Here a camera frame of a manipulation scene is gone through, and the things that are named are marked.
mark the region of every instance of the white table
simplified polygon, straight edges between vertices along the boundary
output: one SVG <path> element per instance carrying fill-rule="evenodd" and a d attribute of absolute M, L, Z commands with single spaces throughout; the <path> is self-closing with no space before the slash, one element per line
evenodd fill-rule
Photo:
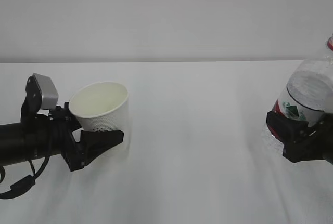
<path fill-rule="evenodd" d="M 52 157 L 31 191 L 0 201 L 0 223 L 332 223 L 333 166 L 262 149 L 265 114 L 299 63 L 2 64 L 0 124 L 19 121 L 36 72 L 61 104 L 92 82 L 125 84 L 133 126 L 127 152 L 83 170 Z M 1 191 L 30 173 L 6 169 Z"/>

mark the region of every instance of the bottle cap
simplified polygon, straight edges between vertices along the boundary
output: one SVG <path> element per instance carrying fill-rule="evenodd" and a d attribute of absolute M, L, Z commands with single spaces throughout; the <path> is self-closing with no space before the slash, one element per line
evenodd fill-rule
<path fill-rule="evenodd" d="M 327 46 L 333 51 L 333 37 L 328 39 Z"/>

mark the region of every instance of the bottle label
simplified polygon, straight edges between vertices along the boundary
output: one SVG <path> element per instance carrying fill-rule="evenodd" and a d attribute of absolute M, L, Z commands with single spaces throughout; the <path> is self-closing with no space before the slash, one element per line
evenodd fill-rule
<path fill-rule="evenodd" d="M 327 46 L 329 49 L 331 49 L 333 51 L 333 37 L 329 38 L 329 40 L 327 42 Z"/>
<path fill-rule="evenodd" d="M 287 87 L 282 91 L 272 109 L 273 112 L 297 121 L 307 121 L 309 127 L 315 125 L 323 116 L 323 111 L 313 110 L 295 101 Z"/>

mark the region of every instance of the white wall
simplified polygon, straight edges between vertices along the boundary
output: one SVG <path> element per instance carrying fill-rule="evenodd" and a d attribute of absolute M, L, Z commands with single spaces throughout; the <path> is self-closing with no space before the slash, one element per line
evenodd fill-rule
<path fill-rule="evenodd" d="M 300 59 L 332 0 L 0 0 L 0 61 Z"/>

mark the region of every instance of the red label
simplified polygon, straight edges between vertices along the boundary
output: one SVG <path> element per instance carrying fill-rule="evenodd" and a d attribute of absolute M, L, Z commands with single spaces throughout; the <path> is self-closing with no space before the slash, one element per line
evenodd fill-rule
<path fill-rule="evenodd" d="M 333 37 L 329 38 L 329 40 L 327 42 L 327 46 L 329 49 L 331 49 L 333 51 Z"/>
<path fill-rule="evenodd" d="M 272 111 L 284 116 L 277 101 L 275 102 Z"/>

